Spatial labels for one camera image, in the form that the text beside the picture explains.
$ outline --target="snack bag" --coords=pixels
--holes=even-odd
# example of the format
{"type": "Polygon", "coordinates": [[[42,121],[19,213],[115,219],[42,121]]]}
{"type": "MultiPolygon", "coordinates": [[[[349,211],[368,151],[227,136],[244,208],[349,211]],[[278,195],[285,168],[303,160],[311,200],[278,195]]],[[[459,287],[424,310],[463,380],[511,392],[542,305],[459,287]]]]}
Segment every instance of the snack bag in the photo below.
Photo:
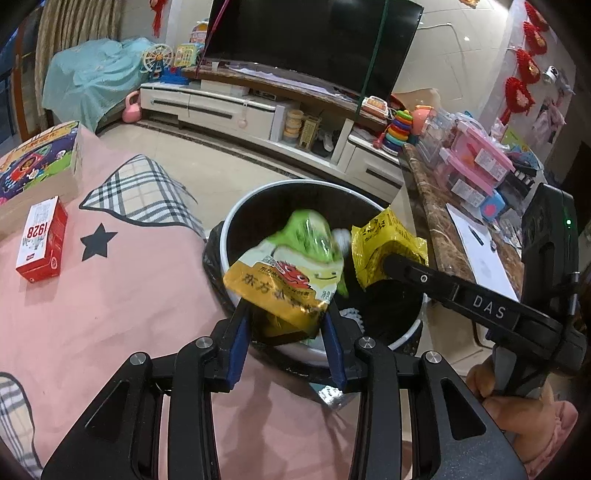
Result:
{"type": "Polygon", "coordinates": [[[411,235],[390,208],[363,228],[353,226],[351,236],[355,274],[364,290],[372,283],[388,278],[382,269],[382,260],[390,253],[428,265],[427,241],[411,235]]]}
{"type": "Polygon", "coordinates": [[[315,338],[343,273],[343,256],[326,220],[313,210],[294,212],[285,228],[251,248],[223,278],[224,285],[266,310],[258,330],[274,344],[315,338]],[[278,339],[283,334],[288,340],[278,339]]]}

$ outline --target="pink storage box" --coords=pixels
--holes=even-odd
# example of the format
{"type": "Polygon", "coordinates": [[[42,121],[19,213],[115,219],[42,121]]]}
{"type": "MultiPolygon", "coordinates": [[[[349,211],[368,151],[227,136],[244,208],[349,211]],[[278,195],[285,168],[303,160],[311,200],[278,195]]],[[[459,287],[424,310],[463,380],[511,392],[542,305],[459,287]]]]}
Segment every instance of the pink storage box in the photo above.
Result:
{"type": "Polygon", "coordinates": [[[466,122],[457,124],[452,152],[493,188],[501,184],[508,172],[515,171],[511,160],[483,132],[466,122]]]}
{"type": "Polygon", "coordinates": [[[492,187],[482,178],[480,172],[468,167],[449,148],[439,152],[442,162],[433,173],[437,184],[478,208],[487,197],[493,196],[492,187]]]}

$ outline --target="curtain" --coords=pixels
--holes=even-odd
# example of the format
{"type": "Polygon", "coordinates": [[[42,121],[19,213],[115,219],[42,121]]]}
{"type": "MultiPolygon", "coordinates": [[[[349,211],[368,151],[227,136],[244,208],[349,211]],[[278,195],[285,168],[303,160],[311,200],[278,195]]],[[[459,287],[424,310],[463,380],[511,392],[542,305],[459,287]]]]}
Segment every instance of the curtain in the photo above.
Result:
{"type": "Polygon", "coordinates": [[[42,130],[47,128],[47,119],[41,98],[51,59],[56,53],[87,40],[118,40],[121,3],[122,0],[46,1],[35,53],[35,97],[42,130]]]}

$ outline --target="red hanging ornament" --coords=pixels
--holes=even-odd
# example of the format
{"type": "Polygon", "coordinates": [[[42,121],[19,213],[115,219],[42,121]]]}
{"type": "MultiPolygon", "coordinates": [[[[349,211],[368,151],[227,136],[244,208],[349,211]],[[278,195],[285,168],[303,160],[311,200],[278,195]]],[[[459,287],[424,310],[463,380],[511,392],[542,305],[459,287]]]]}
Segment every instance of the red hanging ornament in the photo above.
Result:
{"type": "Polygon", "coordinates": [[[525,83],[515,77],[507,78],[505,82],[505,97],[507,100],[507,109],[501,116],[503,125],[509,122],[512,113],[529,113],[531,106],[535,104],[525,83]]]}
{"type": "Polygon", "coordinates": [[[168,3],[168,0],[150,0],[150,8],[154,10],[154,21],[152,22],[152,31],[154,37],[160,38],[160,27],[162,25],[162,10],[168,3]]]}
{"type": "Polygon", "coordinates": [[[542,17],[541,13],[537,11],[537,9],[529,2],[525,2],[525,10],[527,11],[527,16],[530,18],[530,21],[540,29],[542,32],[546,32],[550,29],[548,22],[544,17],[542,17]]]}
{"type": "Polygon", "coordinates": [[[525,32],[525,43],[530,48],[532,55],[543,55],[548,51],[548,45],[540,29],[529,22],[523,22],[523,31],[525,32]]]}
{"type": "Polygon", "coordinates": [[[534,59],[523,48],[518,48],[517,54],[517,70],[526,84],[537,83],[540,79],[540,68],[534,62],[534,59]]]}

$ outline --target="red box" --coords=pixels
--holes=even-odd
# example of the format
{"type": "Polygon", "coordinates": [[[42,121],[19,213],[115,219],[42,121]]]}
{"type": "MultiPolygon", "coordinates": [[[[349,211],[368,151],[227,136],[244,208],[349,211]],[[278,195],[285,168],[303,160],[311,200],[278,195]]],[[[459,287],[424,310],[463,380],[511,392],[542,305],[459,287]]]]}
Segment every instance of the red box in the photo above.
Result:
{"type": "Polygon", "coordinates": [[[17,258],[17,272],[27,281],[34,283],[60,274],[67,220],[59,197],[37,203],[29,210],[17,258]]]}

